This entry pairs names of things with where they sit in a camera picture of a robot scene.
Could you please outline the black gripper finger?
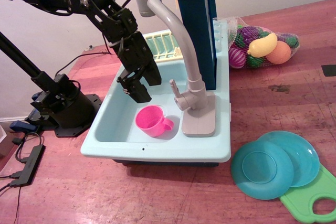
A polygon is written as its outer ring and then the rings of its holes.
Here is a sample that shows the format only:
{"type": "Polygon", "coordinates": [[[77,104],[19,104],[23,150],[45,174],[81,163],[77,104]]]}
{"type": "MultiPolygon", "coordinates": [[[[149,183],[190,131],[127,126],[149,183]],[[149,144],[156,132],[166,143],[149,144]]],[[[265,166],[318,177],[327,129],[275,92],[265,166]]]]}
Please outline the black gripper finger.
{"type": "Polygon", "coordinates": [[[151,97],[146,87],[140,82],[141,75],[139,73],[123,72],[117,82],[121,84],[123,92],[129,95],[136,103],[146,103],[151,101],[151,97]]]}
{"type": "Polygon", "coordinates": [[[150,61],[144,69],[143,77],[149,86],[158,86],[162,83],[162,78],[155,61],[150,61]]]}

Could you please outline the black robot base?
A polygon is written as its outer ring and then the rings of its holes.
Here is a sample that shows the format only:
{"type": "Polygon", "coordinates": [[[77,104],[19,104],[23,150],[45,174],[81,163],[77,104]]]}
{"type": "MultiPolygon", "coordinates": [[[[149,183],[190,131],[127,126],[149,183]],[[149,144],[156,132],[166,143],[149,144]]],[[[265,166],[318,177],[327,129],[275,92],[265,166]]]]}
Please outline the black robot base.
{"type": "Polygon", "coordinates": [[[79,136],[92,125],[102,104],[98,95],[83,94],[80,83],[66,74],[52,79],[42,71],[31,80],[42,92],[33,96],[26,122],[57,137],[79,136]]]}

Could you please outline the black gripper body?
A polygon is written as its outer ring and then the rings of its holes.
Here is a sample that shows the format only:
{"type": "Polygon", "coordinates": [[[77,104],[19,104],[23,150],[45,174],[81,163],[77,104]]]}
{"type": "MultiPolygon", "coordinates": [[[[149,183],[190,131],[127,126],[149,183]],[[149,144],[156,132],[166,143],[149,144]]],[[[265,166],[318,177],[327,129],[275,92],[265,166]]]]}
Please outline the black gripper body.
{"type": "Polygon", "coordinates": [[[155,71],[155,62],[141,32],[136,31],[128,37],[110,42],[110,46],[121,61],[124,72],[132,73],[144,68],[147,72],[155,71]]]}

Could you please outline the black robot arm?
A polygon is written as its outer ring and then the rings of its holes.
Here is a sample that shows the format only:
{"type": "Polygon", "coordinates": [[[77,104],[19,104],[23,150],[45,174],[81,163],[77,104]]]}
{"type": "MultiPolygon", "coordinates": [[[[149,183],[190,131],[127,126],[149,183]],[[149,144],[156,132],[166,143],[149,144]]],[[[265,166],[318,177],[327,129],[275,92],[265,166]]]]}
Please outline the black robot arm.
{"type": "Polygon", "coordinates": [[[117,78],[124,89],[137,103],[151,101],[146,87],[140,82],[144,78],[148,85],[162,82],[153,55],[138,31],[132,12],[115,0],[21,0],[44,12],[57,16],[72,14],[86,15],[110,42],[124,66],[117,78]]]}

